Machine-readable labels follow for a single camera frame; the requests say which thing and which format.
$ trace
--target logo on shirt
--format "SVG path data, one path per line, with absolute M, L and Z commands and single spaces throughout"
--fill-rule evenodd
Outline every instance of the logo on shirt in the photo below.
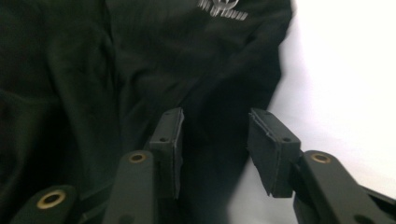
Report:
M 237 21 L 244 21 L 248 14 L 233 10 L 239 0 L 199 0 L 198 7 L 209 12 L 212 17 L 225 17 Z

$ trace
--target dark garment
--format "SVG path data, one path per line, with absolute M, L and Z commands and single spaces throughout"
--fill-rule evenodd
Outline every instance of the dark garment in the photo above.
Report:
M 185 114 L 180 213 L 227 223 L 248 110 L 270 103 L 291 10 L 288 0 L 216 2 L 0 2 L 0 223 L 51 185 L 99 188 L 175 107 Z

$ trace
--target wrinkled fabric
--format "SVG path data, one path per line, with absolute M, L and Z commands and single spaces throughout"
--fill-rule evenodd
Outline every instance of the wrinkled fabric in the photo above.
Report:
M 266 108 L 280 80 L 291 9 L 240 0 L 214 16 L 215 2 L 0 2 L 0 223 L 49 186 L 100 188 L 175 107 L 185 114 L 177 212 L 228 223 L 248 111 Z

